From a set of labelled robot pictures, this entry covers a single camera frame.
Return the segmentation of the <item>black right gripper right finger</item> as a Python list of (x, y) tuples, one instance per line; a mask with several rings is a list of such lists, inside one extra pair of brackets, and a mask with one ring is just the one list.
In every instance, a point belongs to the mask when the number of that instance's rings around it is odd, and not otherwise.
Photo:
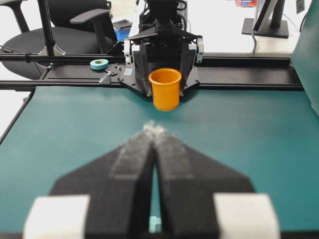
[(268, 194), (249, 177), (160, 130), (154, 134), (162, 228), (173, 239), (278, 239)]

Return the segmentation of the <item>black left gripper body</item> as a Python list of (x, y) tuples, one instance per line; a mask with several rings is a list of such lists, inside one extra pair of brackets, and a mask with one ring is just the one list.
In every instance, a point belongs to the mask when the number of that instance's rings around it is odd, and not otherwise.
[(133, 46), (145, 45), (151, 54), (172, 54), (181, 51), (183, 44), (195, 47), (196, 62), (202, 62), (203, 38), (187, 31), (185, 17), (139, 17), (124, 40), (124, 56), (130, 64)]

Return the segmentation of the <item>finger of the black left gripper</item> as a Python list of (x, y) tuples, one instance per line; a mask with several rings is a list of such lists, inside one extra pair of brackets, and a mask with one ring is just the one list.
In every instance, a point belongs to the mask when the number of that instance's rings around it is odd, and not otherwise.
[(186, 86), (186, 82), (188, 76), (193, 68), (194, 60), (196, 57), (197, 45), (196, 44), (189, 44), (184, 43), (182, 45), (181, 51), (181, 62), (180, 62), (180, 73), (182, 75), (182, 80), (180, 82), (180, 96), (183, 96), (183, 91)]
[(136, 82), (142, 93), (147, 97), (152, 96), (152, 88), (149, 82), (149, 64), (145, 51), (133, 51)]

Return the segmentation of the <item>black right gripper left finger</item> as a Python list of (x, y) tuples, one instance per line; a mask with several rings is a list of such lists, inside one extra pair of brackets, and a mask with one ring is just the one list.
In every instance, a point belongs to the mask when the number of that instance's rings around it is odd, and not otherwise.
[(148, 229), (153, 137), (143, 131), (58, 178), (37, 197), (25, 239), (137, 239)]

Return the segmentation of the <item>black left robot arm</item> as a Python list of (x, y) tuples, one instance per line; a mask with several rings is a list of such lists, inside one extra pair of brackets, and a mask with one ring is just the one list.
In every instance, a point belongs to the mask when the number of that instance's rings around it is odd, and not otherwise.
[(198, 83), (191, 74), (201, 63), (204, 44), (201, 35), (187, 31), (182, 12), (187, 11), (184, 0), (142, 0), (141, 10), (134, 21), (129, 37), (124, 41), (126, 72), (121, 81), (146, 97), (153, 95), (149, 74), (160, 68), (173, 68), (181, 75), (179, 94)]

